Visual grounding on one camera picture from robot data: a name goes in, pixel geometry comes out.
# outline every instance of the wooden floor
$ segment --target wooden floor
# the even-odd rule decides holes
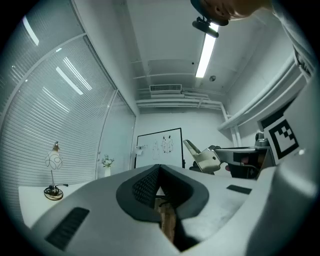
[[[176,228],[176,214],[170,203],[165,203],[165,199],[156,198],[154,209],[161,214],[161,229],[165,236],[173,243]]]

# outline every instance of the vase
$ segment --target vase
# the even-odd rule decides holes
[[[104,177],[109,177],[111,175],[110,167],[104,168]]]

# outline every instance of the drawing on whiteboard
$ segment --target drawing on whiteboard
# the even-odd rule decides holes
[[[172,151],[174,151],[174,142],[172,141],[171,135],[169,135],[169,137],[165,137],[163,136],[163,140],[162,140],[162,149],[163,149],[163,153],[171,153]]]
[[[154,160],[159,159],[159,146],[156,139],[153,142],[152,158]]]

